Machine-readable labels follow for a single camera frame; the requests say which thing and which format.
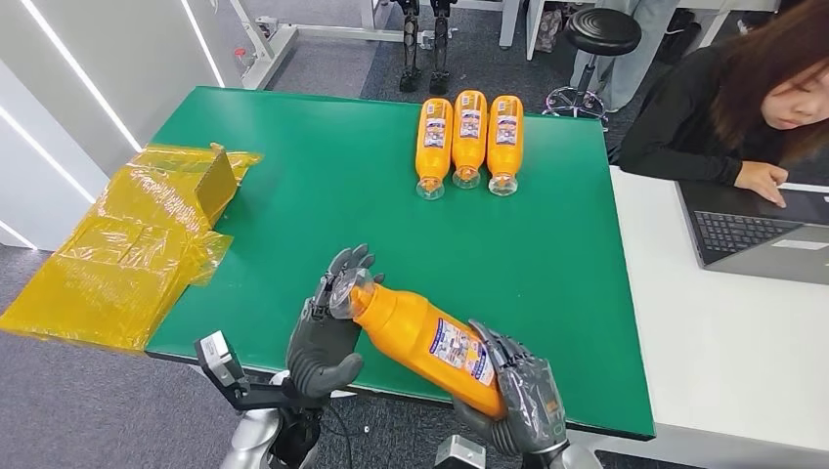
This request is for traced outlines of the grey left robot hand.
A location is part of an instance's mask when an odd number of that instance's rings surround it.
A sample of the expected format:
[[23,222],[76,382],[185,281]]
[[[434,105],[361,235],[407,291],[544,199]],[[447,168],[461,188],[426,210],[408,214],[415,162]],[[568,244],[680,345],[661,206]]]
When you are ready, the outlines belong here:
[[374,260],[365,243],[343,249],[303,304],[285,362],[297,391],[309,399],[327,399],[333,391],[350,385],[363,367],[363,358],[355,351],[362,328],[350,319],[337,319],[331,314],[331,295],[335,282],[346,270],[368,269]]

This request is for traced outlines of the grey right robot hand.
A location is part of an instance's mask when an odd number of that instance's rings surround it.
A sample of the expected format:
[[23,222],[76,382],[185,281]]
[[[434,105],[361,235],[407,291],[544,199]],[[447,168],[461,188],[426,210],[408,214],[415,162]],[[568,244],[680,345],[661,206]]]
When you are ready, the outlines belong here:
[[558,452],[567,441],[565,412],[549,362],[478,320],[469,325],[491,356],[506,414],[494,419],[453,398],[458,420],[507,456]]

